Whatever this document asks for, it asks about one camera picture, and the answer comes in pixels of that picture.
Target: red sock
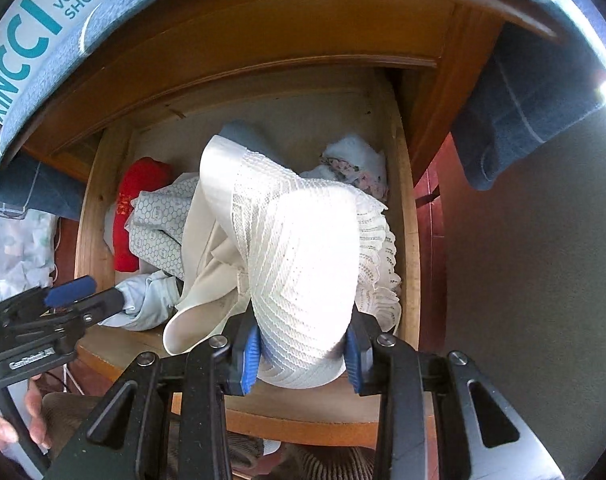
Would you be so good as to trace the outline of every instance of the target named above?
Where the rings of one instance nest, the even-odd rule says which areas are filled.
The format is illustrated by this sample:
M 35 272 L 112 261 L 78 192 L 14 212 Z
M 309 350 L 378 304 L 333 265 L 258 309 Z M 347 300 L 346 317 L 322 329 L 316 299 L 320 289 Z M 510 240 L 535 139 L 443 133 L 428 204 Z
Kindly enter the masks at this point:
M 130 253 L 130 240 L 125 221 L 134 209 L 130 204 L 141 191 L 155 191 L 172 182 L 172 166 L 148 156 L 139 158 L 123 175 L 119 184 L 114 216 L 114 270 L 134 272 L 139 270 L 139 259 Z

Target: wooden cabinet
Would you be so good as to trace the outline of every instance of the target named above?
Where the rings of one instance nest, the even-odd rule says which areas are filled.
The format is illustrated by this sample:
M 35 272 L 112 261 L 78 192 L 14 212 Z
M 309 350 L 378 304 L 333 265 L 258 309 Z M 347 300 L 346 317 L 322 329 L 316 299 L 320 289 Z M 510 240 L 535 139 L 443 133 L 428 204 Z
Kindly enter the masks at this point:
M 368 140 L 387 155 L 387 217 L 403 278 L 400 336 L 416 345 L 413 177 L 420 178 L 449 132 L 506 21 L 550 40 L 559 36 L 550 17 L 527 0 L 158 0 L 71 74 L 26 125 L 15 149 L 25 142 L 36 158 L 84 178 L 64 153 L 104 129 L 88 176 L 76 274 L 91 274 L 106 288 L 114 272 L 102 239 L 104 215 L 126 165 L 135 156 L 159 158 L 152 140 L 174 142 L 175 128 L 192 124 L 193 135 L 177 142 L 198 152 L 216 133 L 199 117 L 218 110 L 237 118 L 249 104 L 269 115 L 275 110 L 269 102 L 277 98 L 299 100 L 310 131 L 326 131 L 323 114 L 314 122 L 319 96 L 347 122 L 356 121 L 365 103 L 373 115 Z M 350 95 L 358 98 L 339 98 Z M 275 140 L 292 150 L 282 135 Z M 314 140 L 318 155 L 337 139 Z M 115 379 L 148 349 L 163 354 L 159 331 L 96 327 L 81 342 L 80 356 Z M 249 397 L 227 400 L 228 428 L 307 444 L 374 443 L 378 399 L 354 396 L 345 378 L 300 398 L 294 402 L 287 390 L 259 384 Z

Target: wooden drawer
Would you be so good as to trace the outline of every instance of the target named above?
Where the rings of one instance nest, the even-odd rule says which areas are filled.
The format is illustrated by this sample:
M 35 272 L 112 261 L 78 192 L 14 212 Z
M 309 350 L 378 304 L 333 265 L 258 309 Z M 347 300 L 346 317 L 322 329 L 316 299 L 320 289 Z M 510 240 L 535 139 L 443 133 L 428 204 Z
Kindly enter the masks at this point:
M 77 240 L 75 275 L 90 274 L 102 290 L 114 285 L 112 255 L 103 241 L 104 215 L 123 171 L 142 156 L 198 171 L 203 148 L 234 119 L 257 124 L 292 170 L 310 170 L 329 142 L 363 136 L 387 158 L 387 216 L 397 236 L 403 280 L 399 335 L 417 346 L 419 251 L 413 183 L 405 134 L 391 85 L 380 69 L 328 66 L 211 82 L 111 124 L 90 173 Z M 128 332 L 96 326 L 79 344 L 80 358 L 115 380 L 139 354 L 167 355 L 162 327 Z M 247 397 L 227 397 L 227 427 L 274 440 L 325 446 L 373 446 L 378 397 L 358 397 L 347 377 L 320 388 L 288 390 L 258 382 Z

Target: screw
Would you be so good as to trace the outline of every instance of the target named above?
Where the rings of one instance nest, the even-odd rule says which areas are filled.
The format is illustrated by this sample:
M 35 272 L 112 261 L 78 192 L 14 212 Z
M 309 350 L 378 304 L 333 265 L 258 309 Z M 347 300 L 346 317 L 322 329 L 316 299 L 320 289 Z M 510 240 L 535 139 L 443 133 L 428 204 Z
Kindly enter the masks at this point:
M 209 338 L 208 342 L 212 348 L 223 348 L 227 345 L 227 337 L 224 335 L 213 335 Z
M 138 355 L 137 364 L 139 366 L 150 366 L 156 357 L 157 355 L 154 352 L 143 352 Z
M 453 352 L 450 352 L 449 360 L 452 361 L 452 363 L 456 366 L 465 366 L 467 364 L 467 361 L 469 361 L 469 359 L 467 359 L 467 356 L 459 350 L 454 350 Z
M 377 337 L 377 343 L 381 346 L 394 346 L 397 344 L 397 338 L 391 334 L 382 333 Z

